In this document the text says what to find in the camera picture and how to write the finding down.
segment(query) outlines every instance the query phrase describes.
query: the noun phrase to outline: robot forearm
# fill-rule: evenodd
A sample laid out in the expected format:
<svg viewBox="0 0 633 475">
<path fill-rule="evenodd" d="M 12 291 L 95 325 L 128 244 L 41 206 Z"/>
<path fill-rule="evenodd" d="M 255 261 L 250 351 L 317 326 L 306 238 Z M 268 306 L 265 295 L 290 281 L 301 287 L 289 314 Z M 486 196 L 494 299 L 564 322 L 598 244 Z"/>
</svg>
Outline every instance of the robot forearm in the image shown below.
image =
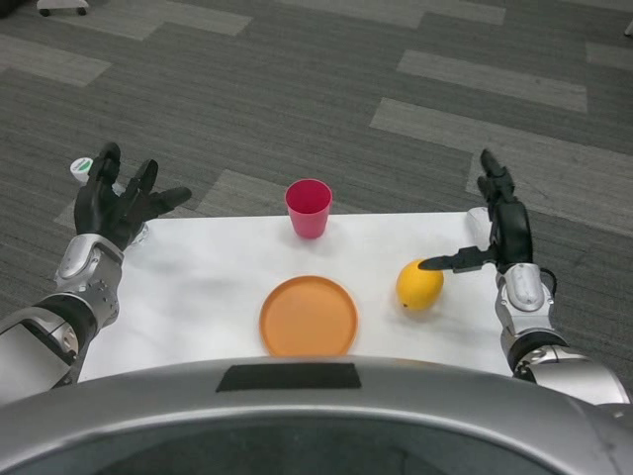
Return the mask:
<svg viewBox="0 0 633 475">
<path fill-rule="evenodd" d="M 501 346 L 515 377 L 596 405 L 630 403 L 611 370 L 569 348 L 552 328 L 554 300 L 537 265 L 513 265 L 498 286 Z"/>
<path fill-rule="evenodd" d="M 57 385 L 76 355 L 119 314 L 123 253 L 99 235 L 80 235 L 57 269 L 54 294 L 0 321 L 0 405 Z"/>
</svg>

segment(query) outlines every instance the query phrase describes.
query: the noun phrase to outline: robotic arm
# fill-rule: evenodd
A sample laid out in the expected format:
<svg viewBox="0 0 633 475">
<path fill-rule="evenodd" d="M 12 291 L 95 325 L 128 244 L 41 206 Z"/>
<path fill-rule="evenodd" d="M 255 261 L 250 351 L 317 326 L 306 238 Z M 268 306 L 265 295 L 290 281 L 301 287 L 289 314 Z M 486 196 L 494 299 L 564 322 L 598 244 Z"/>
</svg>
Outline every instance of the robotic arm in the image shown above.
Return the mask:
<svg viewBox="0 0 633 475">
<path fill-rule="evenodd" d="M 30 308 L 0 320 L 0 405 L 69 384 L 74 360 L 119 314 L 117 288 L 123 251 L 144 222 L 172 211 L 191 197 L 188 188 L 151 189 L 158 173 L 145 162 L 117 196 L 121 151 L 104 146 L 75 204 L 78 236 L 55 274 L 55 292 Z"/>
<path fill-rule="evenodd" d="M 490 246 L 486 250 L 466 247 L 453 256 L 433 257 L 420 268 L 458 273 L 493 263 L 498 287 L 495 310 L 503 326 L 501 347 L 514 377 L 596 405 L 629 404 L 617 376 L 571 349 L 552 327 L 555 288 L 550 291 L 542 283 L 542 271 L 533 263 L 525 206 L 514 196 L 509 172 L 488 150 L 482 152 L 481 163 L 486 176 L 478 179 L 478 186 L 492 222 Z"/>
</svg>

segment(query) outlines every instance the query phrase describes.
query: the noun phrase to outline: silver robotic wrist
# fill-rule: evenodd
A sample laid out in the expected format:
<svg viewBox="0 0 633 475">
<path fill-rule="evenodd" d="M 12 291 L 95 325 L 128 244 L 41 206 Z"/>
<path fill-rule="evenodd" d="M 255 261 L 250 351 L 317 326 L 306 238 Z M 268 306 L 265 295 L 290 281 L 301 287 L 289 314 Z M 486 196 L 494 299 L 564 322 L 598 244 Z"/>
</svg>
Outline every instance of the silver robotic wrist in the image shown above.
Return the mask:
<svg viewBox="0 0 633 475">
<path fill-rule="evenodd" d="M 97 323 L 97 333 L 119 315 L 117 288 L 121 282 L 123 253 L 99 235 L 75 237 L 55 274 L 55 295 L 83 302 Z"/>
</svg>

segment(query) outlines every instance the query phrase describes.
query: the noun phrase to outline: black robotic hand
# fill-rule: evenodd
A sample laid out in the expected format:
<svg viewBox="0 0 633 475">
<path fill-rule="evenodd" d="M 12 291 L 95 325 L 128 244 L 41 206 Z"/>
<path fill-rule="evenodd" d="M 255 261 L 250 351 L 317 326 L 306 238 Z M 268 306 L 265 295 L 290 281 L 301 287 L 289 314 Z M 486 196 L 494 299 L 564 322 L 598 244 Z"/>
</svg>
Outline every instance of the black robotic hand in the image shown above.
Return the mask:
<svg viewBox="0 0 633 475">
<path fill-rule="evenodd" d="M 479 177 L 477 185 L 488 204 L 492 223 L 490 247 L 487 250 L 464 247 L 455 255 L 432 257 L 421 262 L 420 269 L 452 269 L 457 273 L 493 263 L 504 274 L 514 264 L 532 262 L 532 231 L 527 210 L 514 196 L 514 181 L 509 171 L 486 149 L 481 164 L 486 175 Z"/>
<path fill-rule="evenodd" d="M 135 239 L 144 222 L 174 210 L 191 198 L 186 187 L 151 193 L 158 163 L 146 161 L 117 196 L 112 185 L 119 176 L 121 150 L 106 143 L 90 168 L 90 179 L 81 187 L 75 203 L 75 228 L 79 235 L 96 234 L 124 250 Z"/>
</svg>

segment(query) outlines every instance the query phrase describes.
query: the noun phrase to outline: gray carpet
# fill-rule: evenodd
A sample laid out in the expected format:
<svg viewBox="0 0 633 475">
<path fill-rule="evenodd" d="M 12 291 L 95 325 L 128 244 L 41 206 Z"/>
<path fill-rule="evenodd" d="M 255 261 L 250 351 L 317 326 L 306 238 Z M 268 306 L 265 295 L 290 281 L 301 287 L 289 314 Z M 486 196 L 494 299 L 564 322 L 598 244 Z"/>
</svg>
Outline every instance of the gray carpet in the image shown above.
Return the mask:
<svg viewBox="0 0 633 475">
<path fill-rule="evenodd" d="M 633 387 L 629 0 L 100 0 L 0 21 L 0 315 L 53 289 L 69 163 L 155 158 L 187 216 L 284 212 L 314 176 L 337 211 L 480 205 L 514 170 L 555 324 Z M 495 314 L 491 309 L 491 318 Z"/>
</svg>

